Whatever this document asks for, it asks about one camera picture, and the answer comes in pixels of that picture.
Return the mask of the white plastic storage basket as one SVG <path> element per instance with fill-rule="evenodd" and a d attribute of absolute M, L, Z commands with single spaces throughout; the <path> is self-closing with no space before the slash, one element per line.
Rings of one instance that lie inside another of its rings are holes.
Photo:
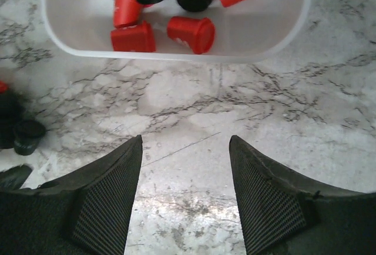
<path fill-rule="evenodd" d="M 125 31 L 114 27 L 114 0 L 42 0 L 42 14 L 54 43 L 76 56 L 250 63 L 292 41 L 310 2 L 213 0 L 190 13 L 165 0 L 145 8 Z"/>

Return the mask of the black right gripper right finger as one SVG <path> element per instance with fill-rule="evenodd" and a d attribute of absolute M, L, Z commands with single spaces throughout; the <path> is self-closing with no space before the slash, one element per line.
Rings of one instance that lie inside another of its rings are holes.
<path fill-rule="evenodd" d="M 309 178 L 235 135 L 229 153 L 247 254 L 375 253 L 375 193 Z"/>

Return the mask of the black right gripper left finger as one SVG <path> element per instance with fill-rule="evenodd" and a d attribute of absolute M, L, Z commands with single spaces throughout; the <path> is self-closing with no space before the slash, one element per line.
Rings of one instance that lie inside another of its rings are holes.
<path fill-rule="evenodd" d="M 2 189 L 1 253 L 123 254 L 142 155 L 136 136 L 36 189 Z"/>

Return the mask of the black coffee capsule left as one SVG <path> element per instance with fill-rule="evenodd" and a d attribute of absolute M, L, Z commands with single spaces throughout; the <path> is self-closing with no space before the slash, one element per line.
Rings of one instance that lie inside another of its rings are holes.
<path fill-rule="evenodd" d="M 22 119 L 23 107 L 16 95 L 8 90 L 1 94 L 1 149 L 14 146 L 14 126 Z"/>

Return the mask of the black coffee capsule number four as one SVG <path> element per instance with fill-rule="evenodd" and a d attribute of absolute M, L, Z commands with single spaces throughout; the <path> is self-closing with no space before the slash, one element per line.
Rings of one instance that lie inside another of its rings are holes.
<path fill-rule="evenodd" d="M 14 126 L 14 151 L 22 156 L 33 154 L 41 139 L 46 135 L 46 127 L 36 120 L 22 120 Z"/>

